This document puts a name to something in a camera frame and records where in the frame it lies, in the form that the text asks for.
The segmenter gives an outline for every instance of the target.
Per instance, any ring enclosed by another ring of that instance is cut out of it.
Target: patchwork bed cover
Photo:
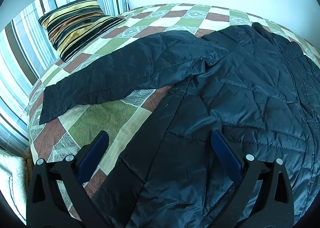
[[[162,4],[136,8],[119,16],[126,18],[126,21],[93,40],[68,62],[57,60],[35,83],[29,94],[28,135],[34,162],[39,158],[44,158],[47,162],[62,160],[66,155],[76,154],[82,146],[89,144],[99,131],[108,132],[109,148],[91,180],[84,184],[90,197],[101,186],[120,152],[171,86],[134,91],[122,100],[77,105],[57,119],[39,125],[46,86],[54,85],[101,56],[150,34],[187,30],[201,37],[230,25],[251,25],[252,22],[259,22],[266,30],[296,41],[304,54],[320,68],[319,52],[302,37],[274,22],[237,10],[207,5]],[[79,218],[63,183],[60,182],[58,186],[70,213]]]

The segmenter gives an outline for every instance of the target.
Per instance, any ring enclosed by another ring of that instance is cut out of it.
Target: white cloth
[[[0,190],[15,214],[26,224],[26,164],[23,158],[3,150],[0,150]]]

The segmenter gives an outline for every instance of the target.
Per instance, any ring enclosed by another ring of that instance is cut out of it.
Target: blue and white striped fabric
[[[19,155],[28,142],[28,95],[58,54],[38,19],[75,0],[35,0],[0,33],[0,147]],[[128,11],[128,0],[97,0],[106,15]]]

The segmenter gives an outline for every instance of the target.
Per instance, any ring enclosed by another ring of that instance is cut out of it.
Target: shiny black fabric
[[[136,40],[46,87],[40,124],[170,84],[92,198],[114,227],[207,227],[235,188],[210,146],[213,129],[259,160],[283,159],[298,221],[319,191],[319,69],[258,23]]]

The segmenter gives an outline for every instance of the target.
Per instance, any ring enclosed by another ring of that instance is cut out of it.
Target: pillow
[[[89,42],[125,21],[105,15],[97,0],[76,0],[39,18],[62,61],[66,62]]]

